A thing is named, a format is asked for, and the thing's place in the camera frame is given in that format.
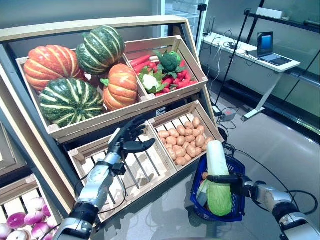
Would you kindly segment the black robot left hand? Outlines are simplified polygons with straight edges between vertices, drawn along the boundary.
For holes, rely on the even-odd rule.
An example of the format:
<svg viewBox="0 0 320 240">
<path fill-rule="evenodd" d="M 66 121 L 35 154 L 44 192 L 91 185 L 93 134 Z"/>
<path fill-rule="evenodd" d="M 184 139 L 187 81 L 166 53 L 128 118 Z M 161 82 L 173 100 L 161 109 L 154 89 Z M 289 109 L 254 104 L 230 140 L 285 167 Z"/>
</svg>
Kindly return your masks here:
<svg viewBox="0 0 320 240">
<path fill-rule="evenodd" d="M 126 123 L 112 139 L 108 145 L 108 154 L 117 154 L 125 160 L 129 153 L 141 153 L 153 146 L 156 139 L 151 138 L 147 141 L 137 141 L 137 138 L 144 133 L 146 119 L 136 116 Z"/>
</svg>

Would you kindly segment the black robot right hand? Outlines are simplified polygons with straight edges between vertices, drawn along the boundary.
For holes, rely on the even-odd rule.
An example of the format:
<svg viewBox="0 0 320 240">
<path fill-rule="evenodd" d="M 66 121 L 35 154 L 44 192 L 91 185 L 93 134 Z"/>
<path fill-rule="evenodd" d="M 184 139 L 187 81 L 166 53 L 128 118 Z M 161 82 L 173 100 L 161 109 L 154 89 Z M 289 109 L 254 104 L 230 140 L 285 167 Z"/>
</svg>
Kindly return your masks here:
<svg viewBox="0 0 320 240">
<path fill-rule="evenodd" d="M 257 190 L 252 181 L 242 173 L 233 173 L 230 175 L 208 175 L 207 180 L 213 183 L 229 185 L 232 194 L 253 198 L 256 196 Z"/>
</svg>

